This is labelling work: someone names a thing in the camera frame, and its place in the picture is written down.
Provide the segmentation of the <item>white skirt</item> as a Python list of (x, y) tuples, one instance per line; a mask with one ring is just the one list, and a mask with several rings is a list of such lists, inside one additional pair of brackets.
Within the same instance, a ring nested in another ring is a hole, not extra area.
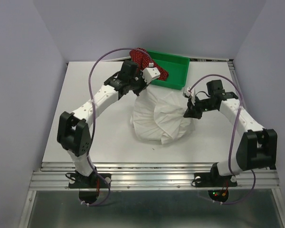
[(130, 123), (141, 141), (173, 143), (195, 130), (194, 121), (183, 117), (184, 104), (179, 93), (147, 88), (136, 98)]

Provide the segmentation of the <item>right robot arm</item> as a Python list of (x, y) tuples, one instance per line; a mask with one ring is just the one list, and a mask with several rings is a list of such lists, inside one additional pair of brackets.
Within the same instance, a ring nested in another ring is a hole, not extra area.
[(243, 171), (262, 169), (275, 165), (277, 133), (259, 124), (241, 105), (234, 92), (227, 92), (221, 80), (207, 82), (208, 98), (200, 100), (193, 88), (183, 95), (188, 99), (185, 118), (201, 119), (204, 112), (217, 110), (233, 125), (233, 134), (241, 136), (235, 153), (229, 152), (226, 161), (213, 164), (209, 180), (220, 185), (226, 176), (238, 175)]

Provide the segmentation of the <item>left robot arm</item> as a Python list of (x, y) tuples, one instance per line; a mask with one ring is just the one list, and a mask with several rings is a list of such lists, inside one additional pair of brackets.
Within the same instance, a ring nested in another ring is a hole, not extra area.
[(90, 100), (73, 112), (60, 115), (57, 142), (71, 156), (76, 171), (81, 174), (79, 180), (85, 187), (92, 187), (96, 183), (95, 166), (89, 157), (92, 146), (90, 127), (95, 126), (96, 118), (110, 105), (129, 91), (139, 95), (159, 76), (160, 72), (152, 64), (139, 70), (135, 62), (126, 60)]

